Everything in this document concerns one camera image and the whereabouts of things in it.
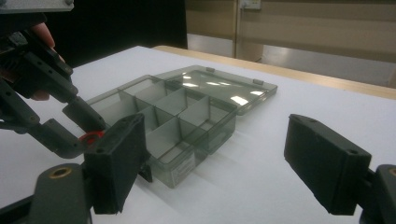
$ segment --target clear box lid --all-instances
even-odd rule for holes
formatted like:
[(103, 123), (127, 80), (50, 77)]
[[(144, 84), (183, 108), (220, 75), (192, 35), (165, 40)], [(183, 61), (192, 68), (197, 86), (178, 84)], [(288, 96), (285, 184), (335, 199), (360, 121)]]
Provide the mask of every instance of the clear box lid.
[(240, 77), (199, 65), (162, 73), (156, 77), (236, 105), (237, 115), (244, 115), (277, 90), (277, 85), (259, 79)]

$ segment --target compartment organizer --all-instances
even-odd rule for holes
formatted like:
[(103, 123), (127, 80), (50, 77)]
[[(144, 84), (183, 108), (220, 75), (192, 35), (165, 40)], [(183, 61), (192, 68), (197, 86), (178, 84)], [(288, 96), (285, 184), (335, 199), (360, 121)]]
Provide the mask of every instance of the compartment organizer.
[(142, 113), (152, 174), (174, 188), (235, 129), (236, 115), (276, 92), (276, 85), (191, 66), (143, 76), (88, 104), (107, 127)]

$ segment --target finger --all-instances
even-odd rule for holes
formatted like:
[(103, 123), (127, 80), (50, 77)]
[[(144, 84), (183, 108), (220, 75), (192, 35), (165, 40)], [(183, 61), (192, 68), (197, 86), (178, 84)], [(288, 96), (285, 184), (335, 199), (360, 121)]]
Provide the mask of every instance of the finger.
[(55, 41), (50, 34), (50, 30), (45, 23), (40, 23), (33, 26), (32, 31), (50, 48), (55, 48)]
[(36, 91), (31, 98), (36, 101), (46, 101), (50, 98), (50, 95), (46, 91)]

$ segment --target white table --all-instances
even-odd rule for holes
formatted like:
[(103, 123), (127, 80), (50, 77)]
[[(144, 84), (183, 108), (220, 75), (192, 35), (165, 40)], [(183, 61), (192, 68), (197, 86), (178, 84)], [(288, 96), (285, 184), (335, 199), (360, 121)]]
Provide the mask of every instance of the white table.
[[(331, 127), (370, 152), (375, 169), (396, 163), (395, 100), (140, 47), (76, 68), (73, 81), (88, 100), (137, 77), (194, 64), (274, 83), (277, 94), (238, 117), (233, 136), (175, 189), (139, 176), (123, 213), (93, 215), (93, 223), (358, 223), (359, 207), (354, 217), (329, 215), (285, 161), (288, 116), (308, 116)], [(56, 118), (82, 135), (62, 114), (64, 105), (28, 102), (42, 122)], [(0, 207), (31, 195), (46, 169), (70, 162), (29, 135), (0, 130), (0, 138)]]

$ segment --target brass screw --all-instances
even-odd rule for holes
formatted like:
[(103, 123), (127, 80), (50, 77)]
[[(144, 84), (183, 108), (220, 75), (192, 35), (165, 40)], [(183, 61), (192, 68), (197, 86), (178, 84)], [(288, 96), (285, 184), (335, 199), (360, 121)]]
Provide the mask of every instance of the brass screw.
[(65, 177), (67, 175), (70, 175), (72, 173), (72, 169), (69, 167), (61, 167), (56, 170), (54, 170), (52, 173), (50, 173), (49, 178), (51, 179), (58, 179)]

